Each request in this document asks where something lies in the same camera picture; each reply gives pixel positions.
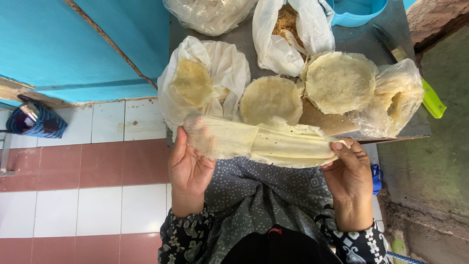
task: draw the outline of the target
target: woman's right hand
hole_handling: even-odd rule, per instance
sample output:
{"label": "woman's right hand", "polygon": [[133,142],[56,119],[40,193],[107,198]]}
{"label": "woman's right hand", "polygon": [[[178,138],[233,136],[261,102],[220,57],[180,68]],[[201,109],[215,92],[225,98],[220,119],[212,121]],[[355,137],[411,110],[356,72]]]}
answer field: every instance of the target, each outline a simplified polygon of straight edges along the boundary
{"label": "woman's right hand", "polygon": [[343,139],[331,143],[338,160],[322,166],[325,181],[334,200],[337,227],[341,232],[357,232],[373,224],[371,198],[373,181],[370,159],[360,143]]}

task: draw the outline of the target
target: patterned clothing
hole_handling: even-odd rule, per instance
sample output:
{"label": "patterned clothing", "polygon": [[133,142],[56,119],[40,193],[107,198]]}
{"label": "patterned clothing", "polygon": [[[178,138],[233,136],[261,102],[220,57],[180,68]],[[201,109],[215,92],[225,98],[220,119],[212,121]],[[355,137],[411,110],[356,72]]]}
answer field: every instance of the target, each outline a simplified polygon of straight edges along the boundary
{"label": "patterned clothing", "polygon": [[159,263],[219,264],[243,237],[266,233],[274,224],[302,232],[322,247],[336,244],[343,263],[388,262],[376,224],[362,232],[337,231],[334,211],[326,206],[332,196],[318,167],[280,168],[245,157],[218,160],[205,202],[200,214],[186,218],[169,211],[160,231]]}

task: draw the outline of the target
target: red label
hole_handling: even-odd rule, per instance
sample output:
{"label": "red label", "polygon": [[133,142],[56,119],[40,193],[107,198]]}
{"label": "red label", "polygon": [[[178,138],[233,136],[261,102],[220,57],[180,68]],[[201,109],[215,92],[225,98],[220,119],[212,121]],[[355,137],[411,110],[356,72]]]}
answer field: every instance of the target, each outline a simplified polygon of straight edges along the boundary
{"label": "red label", "polygon": [[277,233],[279,233],[279,234],[282,234],[282,230],[281,230],[281,229],[278,229],[278,228],[272,228],[271,230],[269,230],[269,234],[270,234],[271,232],[277,232]]}

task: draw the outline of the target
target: pink tile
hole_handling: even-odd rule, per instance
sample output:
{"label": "pink tile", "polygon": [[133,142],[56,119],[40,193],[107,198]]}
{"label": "pink tile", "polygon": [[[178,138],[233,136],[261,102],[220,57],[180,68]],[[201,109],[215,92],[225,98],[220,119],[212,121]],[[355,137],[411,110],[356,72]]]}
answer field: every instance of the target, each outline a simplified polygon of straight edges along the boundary
{"label": "pink tile", "polygon": [[37,190],[40,157],[41,148],[11,149],[7,170],[15,175],[0,177],[0,192]]}
{"label": "pink tile", "polygon": [[80,188],[119,186],[124,142],[84,144]]}
{"label": "pink tile", "polygon": [[0,262],[30,264],[32,238],[0,238]]}
{"label": "pink tile", "polygon": [[160,247],[159,233],[122,234],[121,264],[158,263],[158,249]]}
{"label": "pink tile", "polygon": [[123,185],[167,181],[166,139],[124,142]]}
{"label": "pink tile", "polygon": [[36,237],[32,264],[70,264],[75,259],[75,237]]}
{"label": "pink tile", "polygon": [[119,236],[77,236],[75,264],[119,263]]}
{"label": "pink tile", "polygon": [[78,188],[82,145],[43,147],[38,190]]}

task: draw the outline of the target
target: black garment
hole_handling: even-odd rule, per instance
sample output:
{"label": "black garment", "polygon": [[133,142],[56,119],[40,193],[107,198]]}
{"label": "black garment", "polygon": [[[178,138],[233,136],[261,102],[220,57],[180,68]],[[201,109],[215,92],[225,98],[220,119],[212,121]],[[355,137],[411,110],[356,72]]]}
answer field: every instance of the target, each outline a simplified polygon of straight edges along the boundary
{"label": "black garment", "polygon": [[241,239],[221,264],[341,264],[334,253],[311,237],[280,225],[265,234],[250,233]]}
{"label": "black garment", "polygon": [[[185,218],[176,217],[170,210],[160,230],[163,244],[158,250],[158,263],[191,264],[200,260],[207,250],[213,219],[214,215],[207,212],[206,205],[202,212]],[[336,246],[335,254],[338,258],[329,248],[319,245],[309,236],[274,225],[282,234],[272,231],[273,228],[269,230],[270,234],[251,233],[233,246],[222,263],[389,263],[386,240],[376,222],[373,221],[373,225],[364,231],[340,232],[335,223],[335,211],[330,204],[314,217],[314,221],[321,233]]]}

